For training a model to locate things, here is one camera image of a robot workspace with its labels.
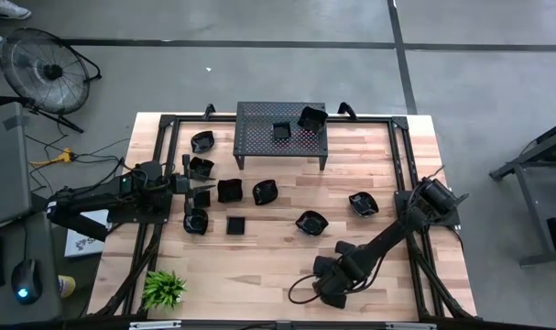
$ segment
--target black floor stripe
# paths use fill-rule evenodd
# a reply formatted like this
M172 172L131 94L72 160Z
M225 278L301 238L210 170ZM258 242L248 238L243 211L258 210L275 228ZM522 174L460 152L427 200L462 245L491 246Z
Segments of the black floor stripe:
M112 47L204 47L204 48L283 48L283 49L341 49L394 50L395 42L354 41L246 41L246 40L159 40L132 38L63 38L72 46ZM556 45L500 45L452 43L402 43L404 50L432 51L535 51L556 52Z
M65 38L71 46L115 47L204 47L270 49L392 50L393 42L344 41L235 41L235 40L156 40L119 38Z
M436 51L536 51L556 52L556 45L430 44L405 43L406 50Z
M399 27L398 10L394 0L387 0L387 8L389 9L389 18L391 20L391 29L394 34L394 42L396 44L396 55L398 55L399 79L402 82L402 90L404 91L404 100L408 115L416 115L416 100L414 99L414 91L412 90L412 81L409 79L408 61L406 60L406 51L404 49L404 39L402 31Z

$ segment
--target black bowl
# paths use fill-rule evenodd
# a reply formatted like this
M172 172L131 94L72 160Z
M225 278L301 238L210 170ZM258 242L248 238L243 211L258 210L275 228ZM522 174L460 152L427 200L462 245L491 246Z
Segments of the black bowl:
M208 228L208 214L202 209L192 209L192 215L184 215L184 230L189 234L204 235Z
M198 157L192 158L190 161L189 167L191 170L195 171L197 174L200 174L205 177L209 177L211 175L211 171L213 170L214 163L208 159L201 159Z
M212 131L204 131L196 134L191 139L192 152L203 153L214 146L214 135Z
M316 237L329 225L324 216L314 211L306 211L296 221L296 226L304 233Z
M328 118L328 116L329 115L322 110L307 106L302 110L298 125L306 130L318 133L326 124L326 118Z
M256 205L269 204L278 198L278 187L275 180L265 180L253 187L253 198Z
M243 199L241 179L219 180L219 203L239 202Z
M354 211L361 216L374 215L379 212L376 200L368 192L358 192L349 196L349 203Z

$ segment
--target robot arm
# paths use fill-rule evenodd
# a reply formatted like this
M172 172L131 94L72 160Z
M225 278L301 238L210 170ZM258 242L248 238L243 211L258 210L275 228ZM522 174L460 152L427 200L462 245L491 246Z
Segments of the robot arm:
M167 217L172 195L183 194L186 196L184 209L189 215L193 196L214 187L208 185L192 189L189 162L190 155L182 155L184 174L164 175L161 165L152 160L137 164L130 172L107 182L77 189L64 187L49 198L46 209L48 219L104 241L107 234L104 226L84 219L82 212L107 209L109 217L115 222L157 223L154 218L163 220Z
M317 280L312 284L316 297L320 297L323 303L333 307L344 308L347 294L368 288L365 284L369 275L377 262L381 262L391 248L406 238L413 240L411 235L414 231L432 222L441 222L442 219L450 216L464 198L466 195L455 197L438 180L431 181L430 178L423 178L414 188L407 206L398 215L398 220L371 242L356 247L339 241L335 246L335 252L341 254L339 258L316 257L313 272ZM436 277L430 267L425 269L425 272L429 277ZM450 300L452 297L448 291L444 291L448 294L447 300ZM448 303L455 303L455 301L452 299Z

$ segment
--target desk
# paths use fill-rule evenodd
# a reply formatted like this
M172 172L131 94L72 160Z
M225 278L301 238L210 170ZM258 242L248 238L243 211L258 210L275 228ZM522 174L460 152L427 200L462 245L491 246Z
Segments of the desk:
M137 114L127 164L151 160L160 115ZM432 174L442 161L431 117L412 115L408 116L408 121L419 176ZM333 256L338 240L367 243L396 218L393 202L396 182L387 128L374 124L329 124L328 129L329 162L323 172L318 169L319 160L314 158L255 157L247 159L245 170L239 170L232 152L234 123L181 124L177 168L181 168L181 155L191 153L191 137L212 130L216 144L213 150L199 157L215 163L212 177L242 179L245 197L241 203L221 204L216 202L217 191L211 190L212 205L206 209L210 223L205 236L189 235L183 230L183 196L174 197L170 221L164 227L157 269L175 270L187 280L188 292L183 296L181 307L173 311L151 311L150 318L417 320L405 243L387 253L371 289L349 296L344 310L319 301L303 306L288 301L288 288L311 272L315 256ZM401 141L398 132L400 156L406 169ZM164 143L162 155L167 155L167 143ZM409 182L405 171L404 175L405 182ZM438 178L444 180L442 172ZM271 204L255 206L252 188L265 179L276 180L279 198ZM374 217L361 218L350 209L347 196L358 191L369 192L376 198L380 212ZM317 211L329 220L330 225L321 236L306 236L294 225L306 210ZM228 215L246 217L243 236L225 234ZM122 225L107 238L89 312L100 309L127 275L136 231L137 225ZM430 235L440 278L463 308L474 314L459 242L446 228L435 227ZM143 283L143 278L137 282L134 309L139 305ZM427 280L423 280L423 286L427 306L432 311ZM294 298L298 300L312 295L311 281L303 282L294 291Z

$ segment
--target laptop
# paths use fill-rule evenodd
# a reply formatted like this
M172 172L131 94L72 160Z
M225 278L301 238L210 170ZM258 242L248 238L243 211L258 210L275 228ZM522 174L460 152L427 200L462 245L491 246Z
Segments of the laptop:
M32 209L21 104L0 106L0 226Z

